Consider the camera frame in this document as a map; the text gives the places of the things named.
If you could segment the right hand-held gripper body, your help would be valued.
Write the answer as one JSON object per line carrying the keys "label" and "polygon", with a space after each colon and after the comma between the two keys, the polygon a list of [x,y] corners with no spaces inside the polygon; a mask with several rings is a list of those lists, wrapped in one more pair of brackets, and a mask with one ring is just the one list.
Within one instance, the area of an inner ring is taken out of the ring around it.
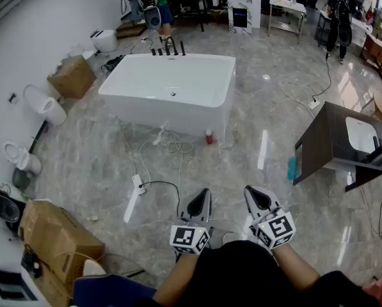
{"label": "right hand-held gripper body", "polygon": [[250,226],[253,234],[268,250],[288,243],[296,233],[291,213],[282,207],[260,219],[253,220]]}

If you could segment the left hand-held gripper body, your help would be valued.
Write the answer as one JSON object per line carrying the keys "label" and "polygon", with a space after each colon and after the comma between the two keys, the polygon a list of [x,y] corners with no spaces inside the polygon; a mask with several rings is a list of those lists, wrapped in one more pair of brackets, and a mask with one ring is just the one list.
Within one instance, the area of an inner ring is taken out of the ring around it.
{"label": "left hand-held gripper body", "polygon": [[209,243],[209,230],[203,226],[173,224],[170,230],[170,246],[176,252],[200,255]]}

